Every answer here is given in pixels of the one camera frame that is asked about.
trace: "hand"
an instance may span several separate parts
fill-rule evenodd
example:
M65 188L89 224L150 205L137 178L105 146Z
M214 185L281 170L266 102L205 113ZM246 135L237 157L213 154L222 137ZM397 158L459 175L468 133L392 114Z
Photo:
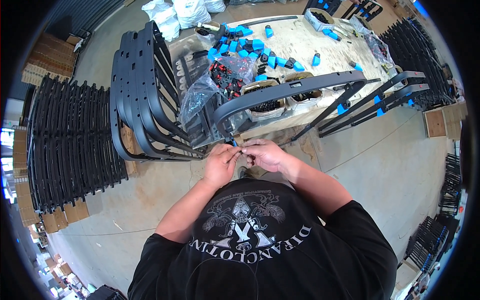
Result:
M274 142L266 139L247 141L242 145L243 156L247 158L247 167L257 165L269 172L280 172L281 163L289 160L289 154Z
M229 183L233 177L240 150L240 147L229 144L215 145L207 157L205 174L201 180L217 190Z

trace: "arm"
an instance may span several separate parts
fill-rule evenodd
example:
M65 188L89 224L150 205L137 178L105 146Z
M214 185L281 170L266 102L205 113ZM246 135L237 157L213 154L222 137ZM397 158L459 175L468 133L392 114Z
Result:
M281 172L321 218L352 200L340 182L284 152L272 141L247 141L242 145L242 152L248 167L255 164L270 172Z
M167 211L155 233L171 241L187 242L202 210L215 192L232 179L239 152L239 147L217 144L207 158L204 177Z

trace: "black t-shirt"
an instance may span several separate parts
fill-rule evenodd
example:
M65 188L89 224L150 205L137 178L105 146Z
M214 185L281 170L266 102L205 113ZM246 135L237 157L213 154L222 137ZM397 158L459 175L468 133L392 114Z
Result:
M389 299L397 260L370 215L352 200L325 222L286 185L233 181L188 243L147 239L129 299Z

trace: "left hand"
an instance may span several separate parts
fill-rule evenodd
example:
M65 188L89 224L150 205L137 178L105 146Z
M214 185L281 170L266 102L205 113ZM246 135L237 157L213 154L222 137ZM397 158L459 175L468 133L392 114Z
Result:
M240 147L229 144L215 145L207 157L205 174L201 180L217 190L229 183L233 177L240 151Z

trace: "right hand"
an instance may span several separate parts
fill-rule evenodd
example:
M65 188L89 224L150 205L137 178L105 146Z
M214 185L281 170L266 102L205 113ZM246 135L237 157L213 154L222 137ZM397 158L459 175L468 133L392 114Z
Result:
M247 167L259 166L269 172L280 172L281 164L290 157L274 142L266 139L250 140L241 145Z

